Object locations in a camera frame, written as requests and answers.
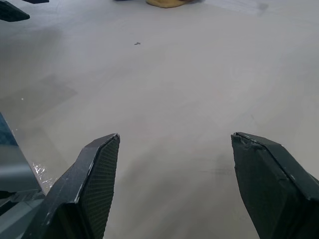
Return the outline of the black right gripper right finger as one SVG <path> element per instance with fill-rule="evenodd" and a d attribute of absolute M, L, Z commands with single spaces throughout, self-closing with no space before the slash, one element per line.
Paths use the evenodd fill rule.
<path fill-rule="evenodd" d="M 231 135 L 241 198 L 260 239 L 319 239 L 319 180 L 279 143 Z"/>

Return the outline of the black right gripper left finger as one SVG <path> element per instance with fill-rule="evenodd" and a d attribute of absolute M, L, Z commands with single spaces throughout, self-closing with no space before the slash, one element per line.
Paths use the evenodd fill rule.
<path fill-rule="evenodd" d="M 40 204 L 23 239 L 103 239 L 119 145 L 120 136 L 114 133 L 82 148 Z"/>

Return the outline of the mustard yellow sock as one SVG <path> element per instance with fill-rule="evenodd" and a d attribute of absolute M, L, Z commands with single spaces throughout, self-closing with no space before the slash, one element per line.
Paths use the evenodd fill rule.
<path fill-rule="evenodd" d="M 187 3 L 187 0 L 146 0 L 147 4 L 160 8 L 174 8 Z"/>

